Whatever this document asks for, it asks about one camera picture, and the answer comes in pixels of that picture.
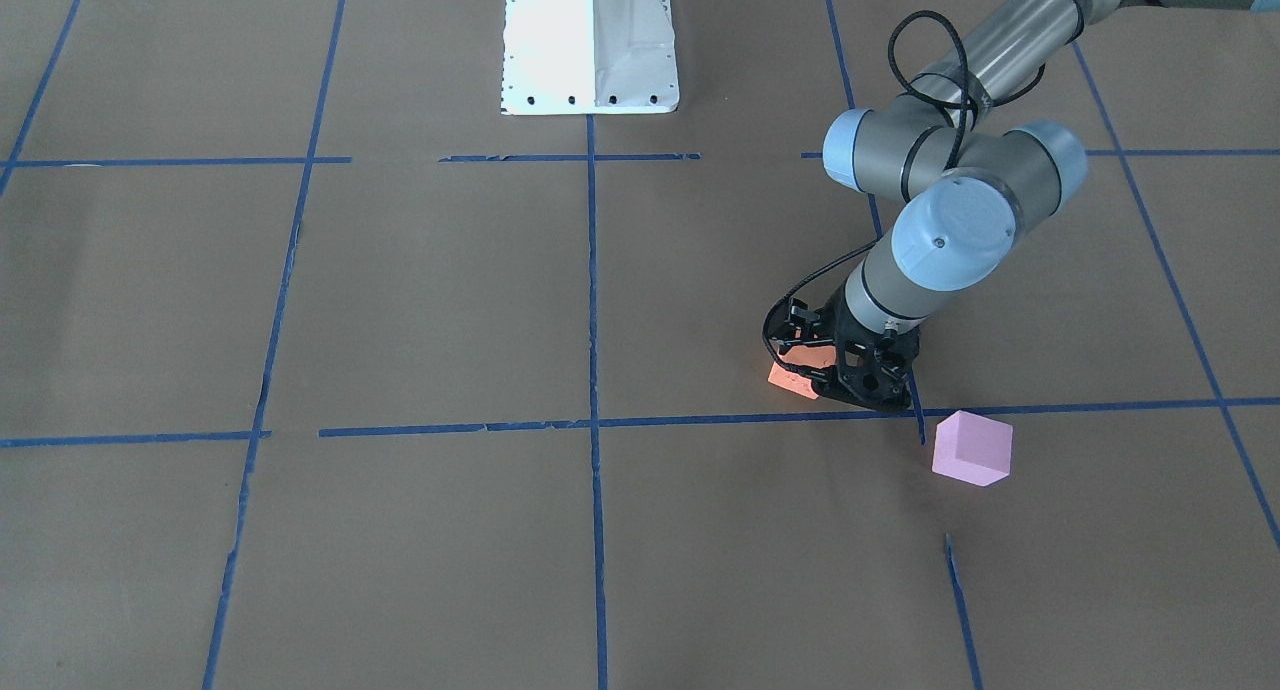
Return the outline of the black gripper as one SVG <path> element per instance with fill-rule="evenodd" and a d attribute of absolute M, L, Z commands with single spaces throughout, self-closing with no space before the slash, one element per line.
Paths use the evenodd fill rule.
<path fill-rule="evenodd" d="M 794 344 L 833 344 L 832 365 L 781 364 L 780 387 L 801 397 L 842 403 L 910 403 L 909 375 L 920 349 L 918 326 L 906 332 L 868 330 L 835 292 L 823 309 L 787 298 L 778 309 L 778 352 Z"/>

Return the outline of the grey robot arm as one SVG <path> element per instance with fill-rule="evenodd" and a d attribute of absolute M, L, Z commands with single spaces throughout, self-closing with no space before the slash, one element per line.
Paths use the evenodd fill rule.
<path fill-rule="evenodd" d="M 846 253 L 856 268 L 822 307 L 788 291 L 762 341 L 776 367 L 820 398 L 900 413 L 920 326 L 982 283 L 1088 174 L 1085 148 L 1059 122 L 986 137 L 980 122 L 1034 90 L 1044 65 L 1125 6 L 1274 14 L 1277 0 L 1005 0 L 961 35 L 946 15 L 904 17 L 886 44 L 900 92 L 851 108 L 826 133 L 827 175 L 861 195 L 904 202 L 881 239 Z"/>

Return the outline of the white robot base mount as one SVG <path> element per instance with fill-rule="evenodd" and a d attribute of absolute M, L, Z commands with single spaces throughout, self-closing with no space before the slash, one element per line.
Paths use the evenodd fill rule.
<path fill-rule="evenodd" d="M 504 10 L 503 115 L 680 106 L 672 0 L 506 0 Z"/>

